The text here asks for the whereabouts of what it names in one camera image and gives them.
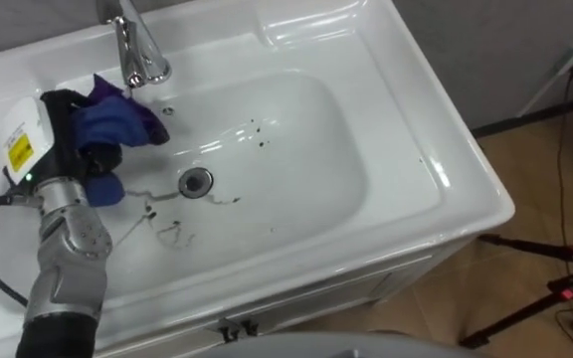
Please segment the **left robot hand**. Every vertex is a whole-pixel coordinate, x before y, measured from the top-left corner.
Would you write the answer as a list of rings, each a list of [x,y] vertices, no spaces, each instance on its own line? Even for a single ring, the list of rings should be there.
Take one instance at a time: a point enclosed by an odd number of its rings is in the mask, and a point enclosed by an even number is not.
[[[90,106],[69,89],[26,96],[3,116],[3,175],[9,186],[31,192],[40,183],[66,177],[84,180],[106,174],[122,162],[118,144],[89,143],[77,147],[72,114]]]

